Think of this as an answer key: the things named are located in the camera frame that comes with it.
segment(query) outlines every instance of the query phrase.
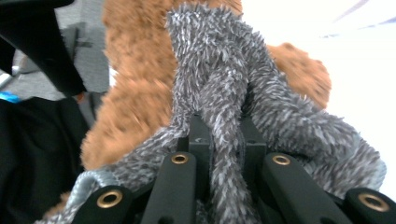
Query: brown fur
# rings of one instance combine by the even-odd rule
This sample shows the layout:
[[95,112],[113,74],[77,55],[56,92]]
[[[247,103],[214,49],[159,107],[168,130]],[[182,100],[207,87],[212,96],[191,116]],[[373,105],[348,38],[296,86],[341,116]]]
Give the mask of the brown fur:
[[291,43],[267,47],[276,66],[286,74],[290,87],[311,98],[319,107],[326,108],[332,82],[323,63],[310,59],[308,53]]

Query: white floor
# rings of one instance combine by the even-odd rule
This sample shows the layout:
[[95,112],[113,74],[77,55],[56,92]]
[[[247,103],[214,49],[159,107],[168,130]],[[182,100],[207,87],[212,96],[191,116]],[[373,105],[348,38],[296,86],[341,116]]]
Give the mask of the white floor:
[[[258,5],[260,2],[243,1],[244,20],[260,31],[268,44],[288,41],[323,61],[332,79],[328,111],[345,117],[381,153],[388,173],[380,191],[396,201],[396,24],[354,29],[385,21],[396,13],[391,15],[389,6],[378,5],[335,25],[332,19],[357,0],[331,1],[333,7],[327,0],[301,0],[299,4],[279,0]],[[341,34],[320,38],[333,32]]]

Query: fuzzy fur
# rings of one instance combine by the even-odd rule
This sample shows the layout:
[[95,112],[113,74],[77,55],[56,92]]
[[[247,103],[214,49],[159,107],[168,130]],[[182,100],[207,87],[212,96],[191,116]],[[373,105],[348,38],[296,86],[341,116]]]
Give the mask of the fuzzy fur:
[[[243,144],[237,136],[244,108],[266,145],[303,156],[305,169],[327,191],[340,196],[350,188],[380,186],[385,166],[377,152],[353,127],[293,92],[262,37],[239,17],[225,8],[182,5],[168,13],[167,21],[178,61],[170,124],[97,172],[111,173],[132,191],[141,188],[176,150],[177,139],[188,134],[192,113],[201,111],[215,145],[209,202],[214,213],[209,222],[259,223],[236,158]],[[92,185],[86,196],[98,188]],[[75,189],[80,186],[72,194],[82,195]],[[80,206],[72,204],[47,221],[69,223]]]
[[[106,56],[118,71],[117,85],[103,98],[97,122],[81,146],[85,169],[119,160],[169,123],[177,61],[164,28],[165,14],[182,2],[105,1]],[[240,0],[188,2],[207,2],[211,7],[224,5],[236,15],[242,12]],[[331,86],[325,67],[297,48],[270,49],[291,87],[325,107]]]

